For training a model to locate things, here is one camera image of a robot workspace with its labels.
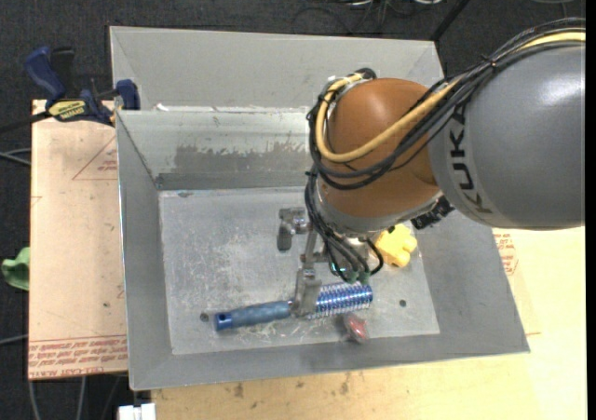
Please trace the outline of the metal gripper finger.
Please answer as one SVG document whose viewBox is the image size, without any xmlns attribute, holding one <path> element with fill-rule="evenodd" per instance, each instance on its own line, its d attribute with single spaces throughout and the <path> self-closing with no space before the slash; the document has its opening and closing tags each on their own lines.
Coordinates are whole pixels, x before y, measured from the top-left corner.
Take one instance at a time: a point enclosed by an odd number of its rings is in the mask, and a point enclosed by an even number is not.
<svg viewBox="0 0 596 420">
<path fill-rule="evenodd" d="M 293 236 L 305 234 L 308 230 L 306 212 L 304 208 L 280 209 L 278 218 L 277 247 L 279 251 L 288 251 L 291 248 Z"/>
<path fill-rule="evenodd" d="M 295 317 L 305 317 L 315 311 L 321 285 L 314 268 L 298 270 L 291 303 L 291 312 Z"/>
</svg>

